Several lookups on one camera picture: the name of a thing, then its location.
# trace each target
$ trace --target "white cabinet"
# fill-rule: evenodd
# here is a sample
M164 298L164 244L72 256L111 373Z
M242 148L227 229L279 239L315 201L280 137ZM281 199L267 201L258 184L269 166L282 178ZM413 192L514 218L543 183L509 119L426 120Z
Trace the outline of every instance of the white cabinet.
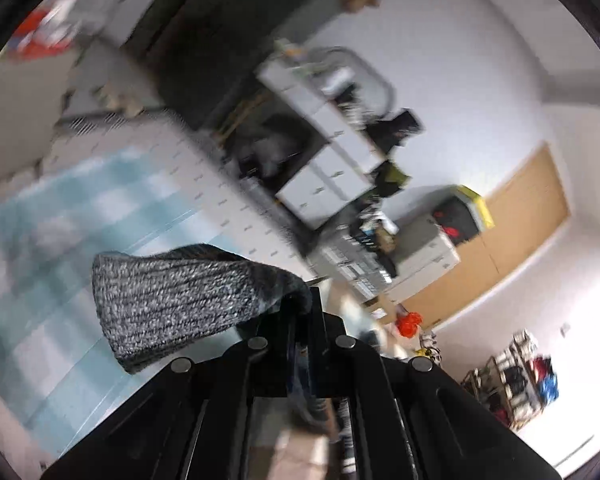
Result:
M298 78L293 69L281 59L273 59L260 66L256 73L259 81L270 90L282 92L296 86Z
M256 70L256 77L328 141L276 194L315 229L373 187L367 174L384 161L384 156L283 57L268 59Z
M276 197L314 229L324 224L347 204L347 201L339 197L311 166L305 166L298 171Z
M459 261L460 257L455 250L447 251L445 254L435 257L408 278L397 283L394 282L395 285L384 293L392 303L401 303L449 272Z
M302 80L278 95L301 117L314 114L324 104L324 96L318 95L317 91L314 91Z
M26 62L0 59L0 180L48 153L76 57L69 50Z
M446 233L431 215L423 215L400 229L393 253L398 276L387 290L400 303L453 269L460 257Z
M369 173L384 161L375 145L354 130L336 106L325 103L318 111L306 117L316 130L335 143L362 173Z
M336 150L325 146L309 163L315 172L346 202L372 188L370 180L356 171Z

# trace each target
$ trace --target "white wall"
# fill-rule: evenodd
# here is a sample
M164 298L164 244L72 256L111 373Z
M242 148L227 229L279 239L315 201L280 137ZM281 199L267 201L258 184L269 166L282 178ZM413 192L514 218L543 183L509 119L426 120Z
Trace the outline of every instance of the white wall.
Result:
M94 95L98 88L106 84L116 92L131 96L144 108L164 106L149 73L126 56L123 50L96 37L82 51L79 62L70 72L68 87L74 92L62 112L62 118L107 112Z
M309 42L329 45L371 63L426 128L394 151L413 180L386 201L393 219L449 185L489 194L552 136L537 62L487 0L381 0Z
M566 337L560 327L568 323ZM456 379L528 328L552 356L560 397L520 432L558 467L573 472L600 450L600 229L572 220L514 280L438 330L445 370Z
M600 225L600 107L551 104L544 108L574 176L578 209Z
M27 62L0 59L0 179L48 153L76 57L69 50Z
M600 49L558 0L491 0L546 72L547 100L600 104Z

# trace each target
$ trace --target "cork board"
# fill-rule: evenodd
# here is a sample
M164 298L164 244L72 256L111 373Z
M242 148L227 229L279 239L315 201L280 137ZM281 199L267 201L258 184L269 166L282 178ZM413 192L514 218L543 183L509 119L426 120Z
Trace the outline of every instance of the cork board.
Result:
M523 263L569 216L547 145L487 198L496 227L456 247L460 263L402 302L423 327L449 318Z
M562 184L544 145L487 199L496 227L482 240L504 278L524 262L569 216Z

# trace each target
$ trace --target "metal frame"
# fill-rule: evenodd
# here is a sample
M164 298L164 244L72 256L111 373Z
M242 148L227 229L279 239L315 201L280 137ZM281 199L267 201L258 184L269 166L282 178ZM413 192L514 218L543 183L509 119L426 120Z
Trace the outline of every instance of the metal frame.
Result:
M307 316L288 299L221 358L172 361L43 480L247 478L253 399L287 395L297 348L312 394L349 399L361 480L560 478L427 358L380 357L312 293Z

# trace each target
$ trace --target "cabinet drawer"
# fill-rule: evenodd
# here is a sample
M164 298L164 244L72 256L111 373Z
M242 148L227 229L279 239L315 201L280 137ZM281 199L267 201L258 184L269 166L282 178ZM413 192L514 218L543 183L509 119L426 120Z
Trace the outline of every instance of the cabinet drawer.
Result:
M417 218L398 233L396 251L400 258L394 254L398 276L411 276L453 248L453 243L431 215Z
M258 80L270 90L282 92L298 83L293 70L281 59L264 62L257 72Z
M305 81L299 79L298 84L280 92L280 97L301 117L314 114L324 105L324 96L312 89Z
M393 303L401 303L449 272L459 261L456 250L447 251L384 293Z
M360 174L334 148L325 146L309 163L323 174L331 187L347 202L372 188L369 179Z
M324 224L347 203L310 166L298 171L276 197L314 229Z
M321 134L335 142L356 163L362 173L369 173L384 161L384 156L365 134L357 132L331 103L324 104L309 121Z

